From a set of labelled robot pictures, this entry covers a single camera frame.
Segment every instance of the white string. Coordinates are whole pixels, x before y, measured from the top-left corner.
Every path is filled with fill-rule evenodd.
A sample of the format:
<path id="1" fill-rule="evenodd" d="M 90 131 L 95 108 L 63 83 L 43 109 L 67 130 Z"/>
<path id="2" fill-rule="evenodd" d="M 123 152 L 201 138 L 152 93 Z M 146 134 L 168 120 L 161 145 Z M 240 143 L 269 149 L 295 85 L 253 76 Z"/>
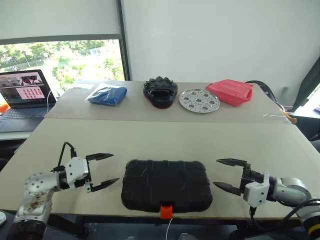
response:
<path id="1" fill-rule="evenodd" d="M 169 221 L 168 228 L 166 229 L 165 240 L 167 240 L 167 238 L 168 238 L 168 230 L 169 230 L 169 227 L 170 227 L 170 224 L 171 224 L 172 219 L 173 219 L 173 218 L 171 218 L 171 220 Z"/>
<path id="2" fill-rule="evenodd" d="M 58 96 L 60 97 L 60 94 L 57 90 L 53 90 L 53 91 L 55 91 L 58 94 Z M 46 113 L 49 112 L 49 96 L 51 93 L 52 93 L 52 95 L 54 95 L 52 90 L 50 90 L 50 92 L 48 93 L 48 96 L 46 96 Z"/>

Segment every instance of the perforated metal disc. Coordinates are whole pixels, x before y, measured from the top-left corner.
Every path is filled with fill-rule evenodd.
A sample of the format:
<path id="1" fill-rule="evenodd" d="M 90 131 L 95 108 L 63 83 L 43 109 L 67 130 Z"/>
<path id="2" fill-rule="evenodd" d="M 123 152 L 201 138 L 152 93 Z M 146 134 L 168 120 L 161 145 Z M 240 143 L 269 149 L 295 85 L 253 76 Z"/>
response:
<path id="1" fill-rule="evenodd" d="M 211 113 L 220 107 L 216 95 L 204 89 L 191 89 L 179 96 L 179 101 L 186 109 L 200 114 Z"/>

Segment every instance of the window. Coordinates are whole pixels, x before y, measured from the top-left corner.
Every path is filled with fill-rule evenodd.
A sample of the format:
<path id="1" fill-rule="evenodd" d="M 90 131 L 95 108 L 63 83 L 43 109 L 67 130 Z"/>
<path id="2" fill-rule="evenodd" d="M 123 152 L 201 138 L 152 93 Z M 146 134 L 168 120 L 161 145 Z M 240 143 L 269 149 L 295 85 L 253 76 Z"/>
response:
<path id="1" fill-rule="evenodd" d="M 125 80 L 118 39 L 0 45 L 0 73 L 32 69 L 60 94 L 73 83 Z"/>

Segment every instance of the black carrying case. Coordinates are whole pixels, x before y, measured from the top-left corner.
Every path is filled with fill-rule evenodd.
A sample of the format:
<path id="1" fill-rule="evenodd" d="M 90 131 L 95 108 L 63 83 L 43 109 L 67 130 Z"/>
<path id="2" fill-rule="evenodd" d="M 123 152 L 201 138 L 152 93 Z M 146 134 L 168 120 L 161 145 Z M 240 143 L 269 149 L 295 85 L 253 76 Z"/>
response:
<path id="1" fill-rule="evenodd" d="M 206 168 L 199 161 L 131 160 L 125 167 L 121 199 L 130 210 L 201 212 L 212 202 Z"/>

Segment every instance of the red box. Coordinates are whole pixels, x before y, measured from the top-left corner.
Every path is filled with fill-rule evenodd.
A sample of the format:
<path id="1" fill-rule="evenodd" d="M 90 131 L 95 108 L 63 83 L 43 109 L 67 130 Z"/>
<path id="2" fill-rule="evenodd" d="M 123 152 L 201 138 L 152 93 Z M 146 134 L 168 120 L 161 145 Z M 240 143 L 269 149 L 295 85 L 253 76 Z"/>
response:
<path id="1" fill-rule="evenodd" d="M 232 106 L 239 106 L 251 100 L 253 86 L 230 79 L 211 83 L 205 89 L 215 94 L 220 101 Z"/>

